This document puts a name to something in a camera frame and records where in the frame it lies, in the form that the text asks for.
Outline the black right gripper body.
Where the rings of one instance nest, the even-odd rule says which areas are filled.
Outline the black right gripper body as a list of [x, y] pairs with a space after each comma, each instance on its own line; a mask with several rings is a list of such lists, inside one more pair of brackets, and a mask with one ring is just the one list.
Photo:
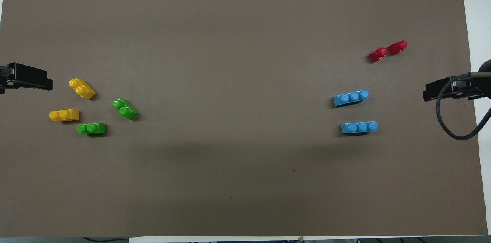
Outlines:
[[491, 98], [491, 74], [489, 72], [467, 72], [457, 81], [459, 85], [457, 98], [468, 98], [468, 100]]

